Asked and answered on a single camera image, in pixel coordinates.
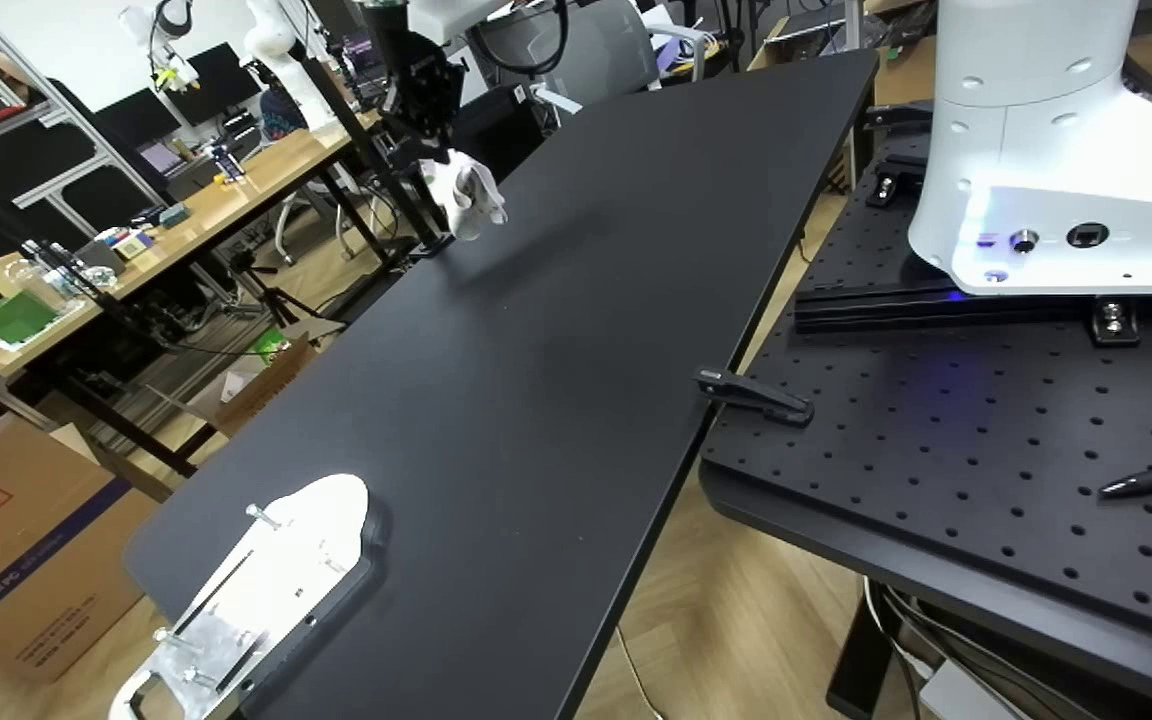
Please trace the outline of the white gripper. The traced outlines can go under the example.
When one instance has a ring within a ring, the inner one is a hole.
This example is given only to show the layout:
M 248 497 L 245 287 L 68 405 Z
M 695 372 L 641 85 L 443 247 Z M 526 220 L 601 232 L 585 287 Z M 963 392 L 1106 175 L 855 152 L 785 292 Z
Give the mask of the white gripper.
M 426 38 L 401 38 L 390 43 L 394 105 L 390 113 L 409 130 L 436 136 L 461 113 L 466 68 L 453 64 Z

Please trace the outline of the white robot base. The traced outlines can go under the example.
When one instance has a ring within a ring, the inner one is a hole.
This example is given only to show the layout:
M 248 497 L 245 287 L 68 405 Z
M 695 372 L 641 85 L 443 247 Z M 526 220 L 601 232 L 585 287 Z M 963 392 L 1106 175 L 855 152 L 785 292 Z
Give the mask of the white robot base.
M 1141 0 L 942 0 L 910 247 L 969 297 L 1152 297 Z

